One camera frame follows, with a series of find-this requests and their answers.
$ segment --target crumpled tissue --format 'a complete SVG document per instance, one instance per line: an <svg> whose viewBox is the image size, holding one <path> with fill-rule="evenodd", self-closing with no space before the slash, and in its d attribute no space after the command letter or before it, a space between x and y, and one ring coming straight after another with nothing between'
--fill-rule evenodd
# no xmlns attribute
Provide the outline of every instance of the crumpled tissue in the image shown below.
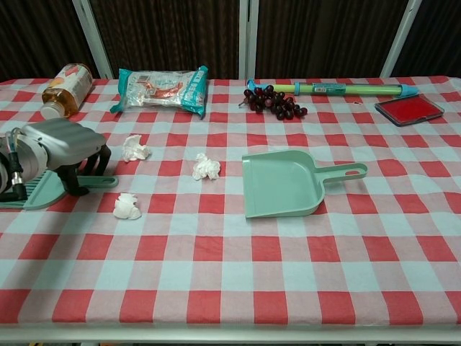
<svg viewBox="0 0 461 346"><path fill-rule="evenodd" d="M113 214L116 218L127 218L136 220L141 217L141 212L135 206L138 199L131 193L120 193L118 199L115 201Z"/></svg>
<svg viewBox="0 0 461 346"><path fill-rule="evenodd" d="M199 180L208 176L210 179L217 179L219 177L219 171L221 165L218 161L212 161L206 157L205 154L201 153L197 155L197 163L194 165L194 171L192 177L195 180Z"/></svg>
<svg viewBox="0 0 461 346"><path fill-rule="evenodd" d="M140 135L128 136L122 147L122 158L125 162L135 160L145 160L151 155L151 150L147 146L139 144Z"/></svg>

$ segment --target table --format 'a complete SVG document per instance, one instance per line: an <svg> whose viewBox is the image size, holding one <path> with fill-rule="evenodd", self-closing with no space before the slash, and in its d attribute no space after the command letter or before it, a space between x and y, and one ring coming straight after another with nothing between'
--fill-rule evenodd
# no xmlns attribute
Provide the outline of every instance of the table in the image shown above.
<svg viewBox="0 0 461 346"><path fill-rule="evenodd" d="M0 341L459 342L461 81L336 81L416 85L445 114L398 128L374 109L389 97L304 95L309 115L279 122L238 107L244 81L212 80L203 121L112 115L117 81L97 80L72 120L107 137L120 183L0 212ZM0 84L1 133L42 120L46 82ZM120 161L135 133L151 156ZM326 186L311 216L246 220L241 156L284 148L369 172ZM192 179L202 152L218 180ZM112 215L120 192L140 219Z"/></svg>

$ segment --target water gun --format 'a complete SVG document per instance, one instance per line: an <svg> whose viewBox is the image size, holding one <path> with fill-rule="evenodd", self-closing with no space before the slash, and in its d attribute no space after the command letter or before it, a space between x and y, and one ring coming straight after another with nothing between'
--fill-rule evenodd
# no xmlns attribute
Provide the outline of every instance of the water gun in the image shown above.
<svg viewBox="0 0 461 346"><path fill-rule="evenodd" d="M256 84L249 79L247 87L253 90L257 87L264 89L268 84ZM406 97L418 94L418 88L407 84L344 84L344 83L300 83L272 84L274 91L288 94L321 94L321 95L393 95Z"/></svg>

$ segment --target dark curtain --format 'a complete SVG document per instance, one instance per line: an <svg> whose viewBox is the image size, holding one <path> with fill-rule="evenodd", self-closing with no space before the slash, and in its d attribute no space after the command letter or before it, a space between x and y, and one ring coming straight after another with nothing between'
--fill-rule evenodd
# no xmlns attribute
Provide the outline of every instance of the dark curtain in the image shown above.
<svg viewBox="0 0 461 346"><path fill-rule="evenodd" d="M392 75L461 77L461 1L423 0Z"/></svg>
<svg viewBox="0 0 461 346"><path fill-rule="evenodd" d="M238 77L238 0L91 0L115 76L119 68L209 68Z"/></svg>
<svg viewBox="0 0 461 346"><path fill-rule="evenodd" d="M260 0L257 78L379 76L404 0Z"/></svg>
<svg viewBox="0 0 461 346"><path fill-rule="evenodd" d="M0 81L53 78L67 63L98 77L71 0L1 0Z"/></svg>

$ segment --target dustpan handle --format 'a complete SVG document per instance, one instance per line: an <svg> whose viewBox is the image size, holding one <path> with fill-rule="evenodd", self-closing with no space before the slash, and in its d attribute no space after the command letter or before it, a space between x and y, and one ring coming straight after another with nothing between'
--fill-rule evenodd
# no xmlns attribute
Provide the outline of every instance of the dustpan handle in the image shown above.
<svg viewBox="0 0 461 346"><path fill-rule="evenodd" d="M339 182L342 180L360 179L367 175L368 167L364 164L339 164L337 166L322 167L315 171L323 182Z"/></svg>

